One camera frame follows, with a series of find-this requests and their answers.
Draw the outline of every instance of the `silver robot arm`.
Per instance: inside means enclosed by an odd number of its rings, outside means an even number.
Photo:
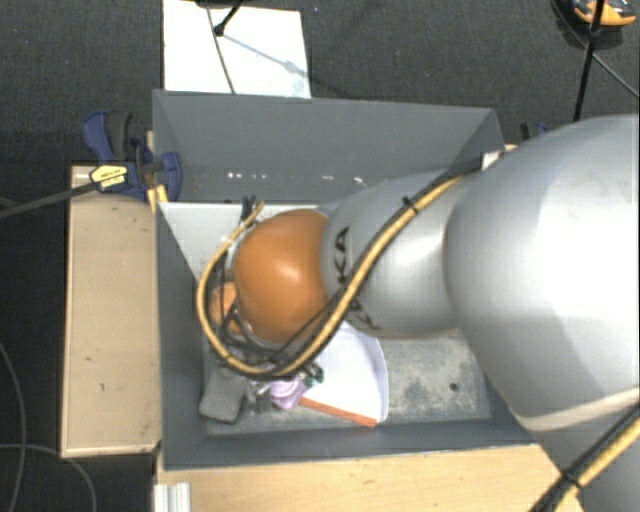
[[[329,295],[386,219],[439,173],[367,189],[325,229]],[[538,137],[463,178],[394,239],[347,319],[378,336],[458,328],[514,416],[569,467],[639,400],[638,117]],[[637,510],[640,443],[582,494]]]

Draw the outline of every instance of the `yellow cable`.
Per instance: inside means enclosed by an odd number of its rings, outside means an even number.
[[[349,308],[351,301],[358,293],[362,282],[364,281],[367,273],[375,264],[377,258],[380,256],[382,251],[389,245],[391,240],[422,210],[424,210],[429,204],[431,204],[435,199],[437,199],[442,193],[444,193],[447,189],[449,189],[452,185],[457,183],[461,177],[453,178],[449,181],[444,182],[443,184],[437,186],[433,190],[429,191],[427,194],[422,196],[416,203],[413,205],[413,208],[408,208],[391,226],[389,226],[382,235],[374,242],[372,247],[366,253],[362,263],[355,270],[352,279],[349,281],[345,293],[340,298],[340,301],[336,305],[336,308],[331,313],[327,321],[322,326],[322,329],[318,333],[318,335],[314,338],[311,344],[296,357],[296,360],[287,365],[285,368],[279,370],[274,373],[274,377],[285,377],[288,374],[296,371],[297,367],[300,365],[301,361],[306,361],[306,359],[310,358],[314,352],[322,346],[322,344],[331,336],[331,333],[334,332],[337,324],[342,320],[344,312]],[[251,366],[246,364],[241,359],[233,356],[227,348],[224,346],[222,342],[216,336],[214,330],[209,324],[209,319],[206,314],[206,306],[205,306],[205,291],[207,288],[207,282],[209,280],[209,276],[213,271],[218,260],[227,252],[231,244],[244,232],[248,227],[253,224],[255,218],[257,217],[259,211],[264,206],[264,203],[261,202],[254,212],[247,218],[247,220],[238,226],[234,232],[229,236],[229,238],[222,244],[222,246],[216,251],[213,258],[209,261],[207,267],[202,273],[202,277],[200,278],[200,282],[198,283],[198,291],[196,294],[196,308],[198,311],[198,318],[200,319],[200,324],[209,339],[209,342],[218,353],[218,355],[225,361],[227,365],[231,368],[235,368],[246,375],[254,375],[260,376],[266,374],[269,370],[265,370],[264,368],[258,368],[255,366]]]
[[[629,446],[631,446],[640,437],[640,417],[633,420],[629,425],[620,432],[602,452],[600,452],[591,463],[584,469],[578,477],[578,484],[585,488],[594,478],[596,478],[604,469],[606,469],[619,455],[622,454]],[[562,499],[558,502],[557,510],[561,510],[563,506],[577,497],[580,492],[577,486],[570,487]]]

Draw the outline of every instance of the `purple object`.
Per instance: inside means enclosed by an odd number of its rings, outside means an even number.
[[[134,150],[140,149],[141,164],[151,164],[153,154],[143,141],[135,138],[128,139],[127,127],[130,118],[131,115],[128,113],[109,114],[104,110],[99,110],[87,117],[82,123],[82,136],[87,146],[98,157],[100,165],[118,162],[127,168],[125,183],[110,186],[108,189],[102,188],[98,183],[98,191],[115,192],[146,202],[149,186],[142,181],[142,175],[138,175],[138,171],[143,172],[146,165],[136,170],[135,163],[126,161],[127,144],[130,144]],[[182,167],[178,155],[173,152],[163,153],[161,159],[167,197],[169,201],[176,201],[182,188]]]
[[[309,388],[296,375],[293,380],[277,380],[271,383],[271,402],[280,409],[290,411]]]

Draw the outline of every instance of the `blue clamp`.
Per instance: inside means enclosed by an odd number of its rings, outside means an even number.
[[[115,192],[139,201],[147,201],[147,190],[152,188],[145,174],[154,174],[154,184],[164,184],[167,197],[176,201],[182,188],[182,167],[178,155],[163,153],[160,162],[153,162],[153,153],[140,139],[128,139],[127,130],[131,114],[126,112],[94,112],[82,123],[82,136],[87,146],[95,153],[100,165],[117,164],[125,168],[124,179],[108,186],[96,183],[99,192]]]

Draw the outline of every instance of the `cable tie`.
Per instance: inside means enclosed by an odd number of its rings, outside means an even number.
[[[570,470],[567,471],[563,471],[562,472],[562,478],[563,480],[566,480],[567,482],[570,482],[571,484],[573,484],[574,486],[576,486],[578,488],[578,490],[582,490],[583,487],[580,484],[578,477]]]
[[[420,213],[420,212],[418,211],[418,209],[414,206],[413,201],[411,201],[411,199],[409,199],[407,196],[404,196],[404,197],[402,198],[402,203],[403,203],[405,206],[410,207],[410,208],[413,210],[413,212],[414,212],[414,213],[416,213],[416,214]]]

